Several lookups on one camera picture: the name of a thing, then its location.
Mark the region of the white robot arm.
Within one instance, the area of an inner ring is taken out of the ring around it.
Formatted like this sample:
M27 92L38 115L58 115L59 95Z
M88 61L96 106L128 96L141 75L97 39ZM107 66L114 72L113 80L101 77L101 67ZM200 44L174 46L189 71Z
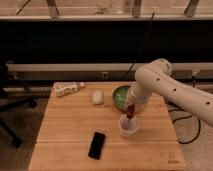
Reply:
M125 108L138 110L153 93L157 93L213 127L213 94L176 81L172 65L163 58L142 65L128 90Z

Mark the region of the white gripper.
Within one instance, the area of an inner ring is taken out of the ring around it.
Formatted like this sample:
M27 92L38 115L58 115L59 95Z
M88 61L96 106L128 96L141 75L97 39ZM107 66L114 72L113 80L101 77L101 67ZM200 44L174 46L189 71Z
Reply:
M152 92L145 89L139 83L134 82L127 92L126 97L126 109L129 105L135 106L135 113L143 110L143 107L147 104Z

